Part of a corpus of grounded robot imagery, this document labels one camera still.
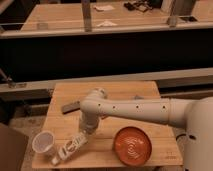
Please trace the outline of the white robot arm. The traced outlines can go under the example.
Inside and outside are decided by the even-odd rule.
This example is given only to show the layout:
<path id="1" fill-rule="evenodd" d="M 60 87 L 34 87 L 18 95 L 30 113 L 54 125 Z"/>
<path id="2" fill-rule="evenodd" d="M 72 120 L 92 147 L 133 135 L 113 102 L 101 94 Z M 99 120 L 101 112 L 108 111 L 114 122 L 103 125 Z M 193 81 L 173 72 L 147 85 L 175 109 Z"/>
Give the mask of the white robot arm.
<path id="1" fill-rule="evenodd" d="M 97 129 L 100 115 L 182 128 L 184 171 L 213 171 L 213 97 L 110 100 L 104 89 L 95 88 L 81 100 L 80 110 L 80 128 L 88 134 Z"/>

